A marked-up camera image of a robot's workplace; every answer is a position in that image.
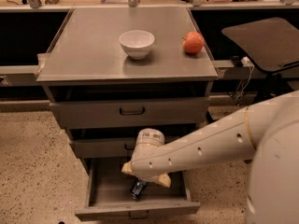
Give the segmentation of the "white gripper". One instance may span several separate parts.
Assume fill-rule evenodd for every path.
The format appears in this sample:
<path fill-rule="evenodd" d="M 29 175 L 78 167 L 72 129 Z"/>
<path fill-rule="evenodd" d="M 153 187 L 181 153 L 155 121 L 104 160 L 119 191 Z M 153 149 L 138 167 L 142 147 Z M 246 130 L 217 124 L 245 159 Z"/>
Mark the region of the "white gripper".
<path fill-rule="evenodd" d="M 122 166 L 121 171 L 127 175 L 130 175 L 132 173 L 131 163 L 129 161 L 126 162 Z M 168 174 L 160 175 L 155 172 L 133 172 L 133 175 L 146 182 L 156 182 L 165 188 L 169 188 L 171 186 L 171 178 Z"/>

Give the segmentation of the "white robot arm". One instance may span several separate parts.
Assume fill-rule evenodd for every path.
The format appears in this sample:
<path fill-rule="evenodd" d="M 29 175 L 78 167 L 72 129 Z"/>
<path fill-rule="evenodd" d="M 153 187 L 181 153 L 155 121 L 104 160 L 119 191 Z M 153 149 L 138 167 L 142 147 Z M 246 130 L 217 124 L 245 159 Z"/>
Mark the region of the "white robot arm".
<path fill-rule="evenodd" d="M 164 187 L 170 173 L 251 160 L 246 224 L 299 224 L 299 91 L 244 107 L 166 143 L 142 130 L 121 171 Z"/>

